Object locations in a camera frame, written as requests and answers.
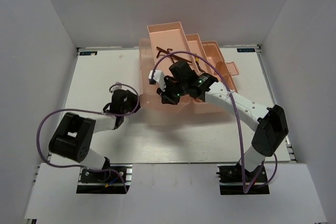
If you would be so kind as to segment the small dark hex key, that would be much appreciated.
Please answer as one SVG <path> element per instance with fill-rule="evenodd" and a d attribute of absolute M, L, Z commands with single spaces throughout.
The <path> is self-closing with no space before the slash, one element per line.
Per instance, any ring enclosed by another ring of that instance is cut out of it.
<path fill-rule="evenodd" d="M 182 58 L 182 57 L 180 57 L 180 56 L 177 56 L 177 55 L 175 55 L 175 54 L 171 54 L 171 55 L 169 55 L 169 58 L 170 58 L 170 60 L 171 60 L 173 63 L 175 63 L 175 62 L 178 61 L 178 60 L 184 60 L 184 58 Z"/>

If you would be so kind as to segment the pink plastic tool box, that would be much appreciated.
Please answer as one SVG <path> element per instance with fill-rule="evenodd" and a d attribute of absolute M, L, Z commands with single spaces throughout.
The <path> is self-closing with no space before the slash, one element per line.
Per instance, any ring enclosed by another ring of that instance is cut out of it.
<path fill-rule="evenodd" d="M 223 76 L 236 91 L 234 62 L 227 62 L 216 41 L 201 41 L 198 34 L 185 34 L 181 22 L 148 26 L 149 38 L 141 39 L 140 70 L 143 108 L 160 112 L 217 113 L 222 109 L 188 95 L 195 94 L 199 75 Z"/>

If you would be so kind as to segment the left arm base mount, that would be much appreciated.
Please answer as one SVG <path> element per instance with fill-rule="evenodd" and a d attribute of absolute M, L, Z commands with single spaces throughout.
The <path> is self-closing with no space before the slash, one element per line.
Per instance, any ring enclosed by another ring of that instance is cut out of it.
<path fill-rule="evenodd" d="M 129 190 L 132 179 L 132 164 L 110 165 L 116 170 L 124 180 L 127 190 Z M 77 194 L 99 194 L 99 195 L 124 195 L 126 191 L 120 177 L 112 172 L 90 172 L 88 169 L 80 171 Z"/>

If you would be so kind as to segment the long hex key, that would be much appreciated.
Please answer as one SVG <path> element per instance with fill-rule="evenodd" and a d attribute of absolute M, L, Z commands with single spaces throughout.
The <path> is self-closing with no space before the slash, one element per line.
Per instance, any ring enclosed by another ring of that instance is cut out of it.
<path fill-rule="evenodd" d="M 161 47 L 156 47 L 158 53 L 156 55 L 156 58 L 158 58 L 161 54 L 169 54 L 172 51 L 172 48 L 167 48 L 167 49 L 163 49 Z"/>
<path fill-rule="evenodd" d="M 157 55 L 156 55 L 156 58 L 159 58 L 159 57 L 162 56 L 163 54 L 168 55 L 171 51 L 173 51 L 172 48 L 163 49 L 163 48 L 161 48 L 161 47 L 156 47 L 156 49 L 157 49 L 157 51 L 158 51 L 158 53 L 157 53 Z M 180 56 L 177 56 L 176 54 L 172 54 L 172 55 L 170 55 L 170 60 L 171 60 L 173 63 L 175 63 L 176 61 L 179 61 L 179 60 L 183 60 L 183 61 L 187 62 L 189 65 L 192 64 L 192 61 L 191 61 L 191 60 L 184 59 L 184 58 L 182 58 L 182 57 L 180 57 Z"/>

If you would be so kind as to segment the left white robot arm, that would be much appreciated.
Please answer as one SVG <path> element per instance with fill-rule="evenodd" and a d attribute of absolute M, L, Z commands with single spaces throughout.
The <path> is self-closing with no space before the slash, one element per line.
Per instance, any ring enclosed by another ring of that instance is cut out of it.
<path fill-rule="evenodd" d="M 93 176 L 104 182 L 111 175 L 110 161 L 90 148 L 92 137 L 95 133 L 118 129 L 126 115 L 139 109 L 136 92 L 115 89 L 111 102 L 99 115 L 84 118 L 72 112 L 65 113 L 49 142 L 49 151 L 93 170 Z"/>

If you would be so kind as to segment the yellow needle nose pliers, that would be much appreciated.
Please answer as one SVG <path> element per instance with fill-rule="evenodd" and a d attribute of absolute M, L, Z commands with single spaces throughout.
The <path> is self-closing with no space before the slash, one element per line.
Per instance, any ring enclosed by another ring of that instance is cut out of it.
<path fill-rule="evenodd" d="M 199 59 L 199 57 L 196 57 L 195 58 L 195 63 L 196 63 L 196 66 L 197 66 L 197 68 L 198 68 L 198 70 L 199 70 L 199 72 L 200 73 L 204 73 L 204 70 L 201 68 L 201 65 L 200 65 L 200 61 L 199 61 L 200 59 Z"/>

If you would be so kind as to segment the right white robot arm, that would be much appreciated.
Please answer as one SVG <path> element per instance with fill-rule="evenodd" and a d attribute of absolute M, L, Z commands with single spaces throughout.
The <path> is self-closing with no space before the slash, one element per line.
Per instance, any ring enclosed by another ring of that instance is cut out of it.
<path fill-rule="evenodd" d="M 255 103 L 237 92 L 227 89 L 209 73 L 197 75 L 185 61 L 177 61 L 169 68 L 171 76 L 152 70 L 149 83 L 158 83 L 158 95 L 163 104 L 177 105 L 182 96 L 199 99 L 236 116 L 254 132 L 251 146 L 244 152 L 237 168 L 238 177 L 247 182 L 256 175 L 256 168 L 271 157 L 288 135 L 284 109 L 278 105 L 267 107 Z"/>

